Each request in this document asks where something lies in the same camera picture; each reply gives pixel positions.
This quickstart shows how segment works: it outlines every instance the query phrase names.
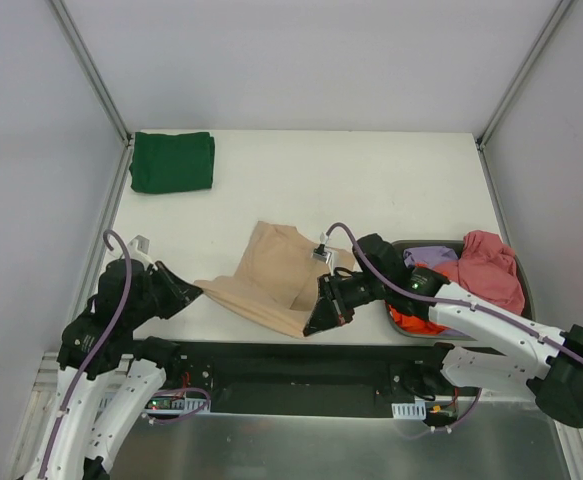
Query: tabletop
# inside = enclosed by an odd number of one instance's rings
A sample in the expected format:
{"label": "tabletop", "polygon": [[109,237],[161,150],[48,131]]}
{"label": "tabletop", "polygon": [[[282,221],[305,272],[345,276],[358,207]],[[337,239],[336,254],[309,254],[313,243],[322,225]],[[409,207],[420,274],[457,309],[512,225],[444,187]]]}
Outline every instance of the tabletop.
{"label": "tabletop", "polygon": [[[188,133],[145,130],[147,133]],[[145,195],[127,175],[113,228],[126,241],[150,240],[149,255],[187,281],[235,271],[258,220],[294,225],[319,241],[333,222],[356,237],[387,241],[461,239],[471,230],[499,232],[470,134],[319,131],[211,131],[213,188]],[[345,235],[330,246],[350,249]],[[105,255],[103,266],[113,258]],[[239,317],[206,297],[170,320],[152,319],[136,338],[179,341],[414,345],[400,335],[381,302],[356,309],[353,323],[295,339]]]}

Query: green cloth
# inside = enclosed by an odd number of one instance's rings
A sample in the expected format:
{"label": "green cloth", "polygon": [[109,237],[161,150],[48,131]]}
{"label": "green cloth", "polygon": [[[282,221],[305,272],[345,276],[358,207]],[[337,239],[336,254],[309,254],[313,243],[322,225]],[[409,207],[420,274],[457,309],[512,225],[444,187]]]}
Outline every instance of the green cloth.
{"label": "green cloth", "polygon": [[215,142],[209,132],[135,134],[131,188],[140,193],[204,190],[213,185]]}

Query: red cloth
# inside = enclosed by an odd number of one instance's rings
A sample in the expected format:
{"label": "red cloth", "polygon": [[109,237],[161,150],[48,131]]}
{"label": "red cloth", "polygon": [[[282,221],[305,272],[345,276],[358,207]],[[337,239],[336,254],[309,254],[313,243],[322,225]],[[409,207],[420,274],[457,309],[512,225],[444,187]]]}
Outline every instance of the red cloth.
{"label": "red cloth", "polygon": [[519,315],[524,294],[516,276],[515,252],[495,233],[475,230],[464,237],[458,261],[445,262],[434,270],[478,297]]}

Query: purple cable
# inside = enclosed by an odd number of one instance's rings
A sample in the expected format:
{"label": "purple cable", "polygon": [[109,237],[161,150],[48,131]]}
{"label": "purple cable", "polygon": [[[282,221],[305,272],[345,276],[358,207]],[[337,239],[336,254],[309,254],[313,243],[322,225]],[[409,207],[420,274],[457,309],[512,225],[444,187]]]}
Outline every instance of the purple cable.
{"label": "purple cable", "polygon": [[[116,242],[118,242],[118,244],[122,248],[122,254],[124,256],[124,266],[126,268],[126,277],[124,279],[124,289],[122,290],[122,296],[120,297],[120,303],[118,303],[118,308],[116,309],[115,313],[113,314],[113,317],[111,317],[111,321],[109,322],[109,325],[107,325],[107,328],[104,330],[104,332],[100,336],[100,339],[96,342],[96,344],[91,349],[89,354],[86,356],[86,358],[80,364],[80,367],[78,368],[78,370],[75,372],[75,375],[73,376],[73,380],[71,380],[71,383],[69,384],[69,388],[67,389],[67,393],[64,395],[64,399],[62,400],[62,403],[60,403],[60,411],[61,412],[66,412],[67,405],[69,405],[69,402],[71,401],[71,396],[73,395],[73,392],[75,391],[75,388],[78,385],[78,381],[80,380],[80,377],[82,376],[82,374],[86,370],[87,366],[89,366],[89,363],[91,362],[91,360],[93,360],[93,357],[95,357],[95,355],[98,353],[98,350],[100,350],[102,345],[104,345],[104,342],[107,341],[107,338],[111,334],[111,331],[115,327],[115,324],[120,319],[120,316],[122,315],[122,310],[124,309],[124,305],[126,304],[127,298],[129,297],[129,291],[131,290],[131,272],[132,272],[132,270],[131,270],[132,269],[131,254],[129,253],[129,249],[124,244],[124,240],[122,240],[120,235],[118,235],[113,230],[107,229],[103,232],[102,238],[104,240],[104,244],[107,246],[107,248],[109,250],[113,250],[113,246],[111,245],[111,243],[109,243],[109,235],[111,235],[113,238],[115,238]],[[42,463],[40,464],[40,471],[38,472],[38,479],[44,479],[45,475],[47,473],[47,468],[49,466],[49,460],[51,459],[51,452],[53,451],[53,446],[55,445],[55,441],[57,439],[58,432],[60,431],[60,425],[62,424],[62,418],[63,418],[62,415],[57,417],[55,419],[54,424],[53,424],[53,428],[51,429],[51,435],[49,435],[49,440],[47,441],[47,447],[44,451],[44,456],[42,457]]]}
{"label": "purple cable", "polygon": [[462,423],[464,423],[464,421],[467,419],[467,417],[469,417],[469,415],[471,415],[471,413],[473,413],[473,410],[478,405],[478,402],[480,401],[481,396],[482,396],[482,389],[479,389],[478,393],[476,394],[475,398],[473,399],[473,402],[471,402],[471,405],[469,405],[469,408],[467,408],[467,411],[464,412],[462,415],[460,415],[460,418],[458,418],[451,425],[447,425],[446,427],[437,427],[437,428],[434,428],[433,430],[431,430],[431,429],[425,430],[425,431],[420,432],[420,433],[413,435],[413,436],[404,435],[400,432],[398,432],[398,435],[400,435],[405,440],[418,440],[418,439],[420,439],[422,437],[426,437],[427,435],[432,434],[432,433],[447,433],[447,432],[449,432],[449,430],[447,430],[447,429],[453,430],[453,429],[459,427],[460,425],[462,425]]}
{"label": "purple cable", "polygon": [[211,395],[209,395],[209,392],[207,392],[206,390],[203,390],[202,388],[197,388],[197,387],[178,388],[175,390],[162,390],[160,392],[156,392],[156,395],[173,395],[175,393],[185,393],[186,394],[188,392],[201,393],[202,395],[204,395],[206,397],[206,400],[204,401],[204,403],[202,405],[191,410],[190,412],[185,413],[184,415],[180,415],[180,416],[178,416],[176,418],[172,418],[170,420],[159,420],[159,419],[153,418],[152,419],[153,423],[156,423],[158,425],[170,425],[172,423],[181,422],[182,420],[185,420],[185,419],[189,418],[190,416],[195,415],[199,411],[204,410],[206,408],[206,406],[211,403]]}
{"label": "purple cable", "polygon": [[[329,227],[329,229],[326,231],[327,237],[329,235],[331,235],[331,233],[333,232],[333,230],[335,230],[336,228],[341,228],[342,230],[344,230],[344,232],[349,237],[349,240],[351,241],[351,244],[353,245],[353,248],[358,253],[358,256],[359,256],[360,260],[362,260],[362,263],[364,263],[364,265],[369,269],[369,271],[371,273],[373,273],[373,275],[375,275],[378,278],[378,280],[380,280],[382,283],[384,283],[387,287],[389,287],[394,292],[397,292],[400,295],[404,295],[405,297],[411,298],[413,300],[419,300],[421,302],[427,302],[427,303],[442,303],[442,304],[446,304],[446,305],[456,305],[456,306],[459,306],[459,307],[467,307],[467,308],[471,308],[472,307],[471,303],[465,302],[463,300],[453,300],[451,298],[426,297],[424,295],[418,295],[416,293],[412,293],[412,292],[409,292],[407,290],[404,290],[403,288],[398,287],[393,282],[391,282],[388,278],[386,278],[384,275],[382,275],[382,273],[380,273],[380,271],[373,266],[373,264],[369,261],[369,259],[366,257],[366,255],[362,251],[362,248],[358,244],[358,241],[355,239],[355,236],[353,235],[353,232],[351,231],[351,229],[349,227],[347,227],[344,223],[336,222],[333,225],[331,225]],[[498,318],[500,320],[503,320],[503,321],[507,322],[510,325],[513,325],[514,327],[519,328],[523,332],[528,333],[532,337],[538,339],[538,341],[546,343],[547,345],[555,348],[559,352],[564,353],[565,355],[567,355],[567,356],[571,357],[572,359],[574,359],[576,362],[578,362],[581,365],[583,365],[583,357],[582,356],[580,356],[577,353],[569,350],[564,345],[561,345],[558,342],[556,342],[556,341],[554,341],[554,340],[552,340],[550,338],[543,337],[539,332],[537,332],[536,330],[532,329],[531,327],[529,327],[529,326],[527,326],[527,325],[525,325],[523,323],[520,323],[516,319],[511,318],[508,315],[505,315],[503,313],[500,313],[500,312],[498,312],[496,310],[493,310],[491,308],[484,307],[482,305],[476,305],[475,309],[476,310],[479,310],[481,312],[487,313],[487,314],[489,314],[489,315],[491,315],[493,317],[496,317],[496,318]]]}

